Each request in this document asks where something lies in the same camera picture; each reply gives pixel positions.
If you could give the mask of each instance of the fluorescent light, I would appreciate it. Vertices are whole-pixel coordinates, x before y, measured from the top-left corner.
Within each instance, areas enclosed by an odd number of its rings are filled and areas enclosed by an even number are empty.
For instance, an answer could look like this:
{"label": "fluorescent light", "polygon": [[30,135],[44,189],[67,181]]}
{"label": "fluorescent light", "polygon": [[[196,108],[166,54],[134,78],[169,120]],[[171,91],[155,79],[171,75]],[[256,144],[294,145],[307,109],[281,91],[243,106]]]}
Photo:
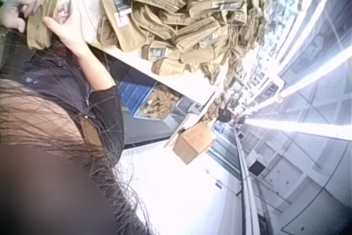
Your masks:
{"label": "fluorescent light", "polygon": [[[287,97],[298,90],[305,88],[306,86],[309,86],[319,78],[322,78],[323,76],[327,75],[331,71],[335,70],[338,68],[341,64],[346,62],[350,57],[352,56],[352,46],[348,47],[346,50],[343,52],[339,53],[338,55],[334,56],[330,61],[325,63],[322,67],[320,67],[318,70],[315,72],[307,75],[306,77],[302,78],[299,80],[296,84],[290,86],[289,88],[283,90],[280,95],[282,98]],[[261,108],[267,107],[270,104],[276,102],[277,97],[273,96],[270,99],[256,105],[255,107],[250,108],[245,112],[245,114],[249,114],[253,111],[260,110]]]}
{"label": "fluorescent light", "polygon": [[324,10],[325,3],[327,0],[321,0],[318,7],[313,13],[312,18],[304,28],[302,34],[300,37],[297,39],[296,43],[292,47],[292,49],[289,51],[287,56],[285,57],[285,60],[279,65],[278,67],[278,73],[281,72],[281,70],[289,63],[289,61],[292,59],[292,57],[296,54],[297,50],[301,47],[302,43],[305,41],[305,39],[308,37],[309,33],[313,29],[315,23],[317,22],[318,18],[320,17],[322,11]]}
{"label": "fluorescent light", "polygon": [[267,119],[246,119],[245,123],[261,128],[282,130],[284,132],[299,132],[335,139],[352,140],[352,125],[339,126],[292,121],[270,121]]}
{"label": "fluorescent light", "polygon": [[346,62],[352,56],[352,46],[344,50],[343,52],[339,53],[335,57],[333,57],[329,62],[324,64],[315,72],[307,75],[306,77],[299,80],[296,84],[290,86],[289,88],[285,89],[281,92],[282,97],[289,96],[296,91],[309,86],[319,78],[327,75],[328,73],[332,72],[336,68],[338,68],[341,64]]}

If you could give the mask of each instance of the dark sleeve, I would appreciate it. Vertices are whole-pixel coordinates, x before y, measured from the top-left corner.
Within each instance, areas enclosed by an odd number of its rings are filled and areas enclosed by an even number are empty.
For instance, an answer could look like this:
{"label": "dark sleeve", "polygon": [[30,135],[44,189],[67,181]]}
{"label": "dark sleeve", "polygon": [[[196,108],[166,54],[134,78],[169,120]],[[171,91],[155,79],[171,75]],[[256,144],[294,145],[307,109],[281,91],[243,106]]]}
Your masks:
{"label": "dark sleeve", "polygon": [[107,90],[94,91],[89,97],[89,105],[96,117],[102,146],[117,163],[124,149],[124,127],[118,88],[113,86]]}

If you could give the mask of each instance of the shelf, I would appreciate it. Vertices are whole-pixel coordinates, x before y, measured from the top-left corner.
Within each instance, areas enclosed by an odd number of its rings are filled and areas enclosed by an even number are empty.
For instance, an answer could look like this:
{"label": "shelf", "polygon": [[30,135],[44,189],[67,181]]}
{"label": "shelf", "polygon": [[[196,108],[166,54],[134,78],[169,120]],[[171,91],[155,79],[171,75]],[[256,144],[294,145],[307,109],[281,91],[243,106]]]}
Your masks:
{"label": "shelf", "polygon": [[222,68],[221,76],[218,78],[216,86],[211,86],[209,81],[204,77],[202,72],[198,70],[196,73],[185,72],[181,76],[159,76],[151,72],[151,63],[143,60],[139,51],[125,53],[116,47],[101,47],[97,42],[96,30],[99,19],[103,11],[99,5],[99,0],[75,0],[82,14],[82,30],[83,36],[87,43],[100,48],[116,59],[126,63],[127,65],[139,70],[140,72],[154,78],[160,83],[167,85],[171,89],[188,97],[192,101],[204,105],[212,96],[217,85],[221,84],[225,78],[227,69]]}

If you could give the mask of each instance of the dark hair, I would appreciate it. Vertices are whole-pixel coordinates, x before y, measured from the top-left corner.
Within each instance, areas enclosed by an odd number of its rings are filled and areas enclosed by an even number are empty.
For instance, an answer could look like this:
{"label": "dark hair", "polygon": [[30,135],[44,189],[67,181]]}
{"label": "dark hair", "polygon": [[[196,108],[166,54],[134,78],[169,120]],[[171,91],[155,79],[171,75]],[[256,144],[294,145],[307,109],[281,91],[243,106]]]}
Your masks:
{"label": "dark hair", "polygon": [[[16,46],[23,45],[23,42],[18,40],[12,42],[12,44],[13,43],[15,43]],[[23,110],[9,104],[2,104],[1,100],[4,98],[4,95],[7,98],[23,95],[30,95],[33,98],[43,98],[43,96],[34,91],[23,89],[22,85],[6,88],[0,83],[0,132],[8,129],[26,132],[26,128],[32,126],[32,124],[28,123],[26,127],[18,122],[9,122],[9,120],[7,120],[7,114]],[[42,134],[26,132],[25,136],[21,137],[19,141],[15,135],[8,134],[2,136],[0,133],[0,147],[2,145],[11,144],[40,149],[78,165],[95,181],[109,200],[116,219],[116,234],[154,233],[148,220],[148,214],[145,213],[146,210],[139,200],[138,195],[132,190],[129,183],[125,183],[119,179],[118,171],[120,172],[120,170],[114,166],[115,163],[107,156],[101,146],[85,144],[82,138],[78,139],[75,138],[75,136],[62,139],[55,135],[43,136]],[[141,208],[144,213],[143,221],[141,221],[136,214],[139,208]]]}

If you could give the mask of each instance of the store shelf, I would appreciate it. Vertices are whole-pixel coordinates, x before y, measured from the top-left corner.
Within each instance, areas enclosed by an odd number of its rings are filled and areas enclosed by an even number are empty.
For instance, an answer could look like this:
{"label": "store shelf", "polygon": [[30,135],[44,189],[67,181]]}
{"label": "store shelf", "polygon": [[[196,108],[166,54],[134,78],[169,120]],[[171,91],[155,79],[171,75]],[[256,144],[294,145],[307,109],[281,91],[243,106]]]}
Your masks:
{"label": "store shelf", "polygon": [[[58,3],[63,3],[66,1],[67,0],[59,0]],[[200,70],[193,74],[185,72],[181,76],[159,76],[151,72],[151,63],[141,58],[140,51],[125,53],[116,47],[101,47],[97,44],[98,42],[96,38],[98,22],[103,14],[103,11],[99,5],[99,0],[74,1],[76,1],[82,14],[83,36],[87,43],[100,48],[116,59],[150,76],[151,78],[154,78],[160,83],[167,85],[171,89],[181,93],[198,104],[204,105],[211,97],[217,86],[211,86]],[[222,69],[217,85],[224,80],[226,71],[227,70],[225,68]]]}

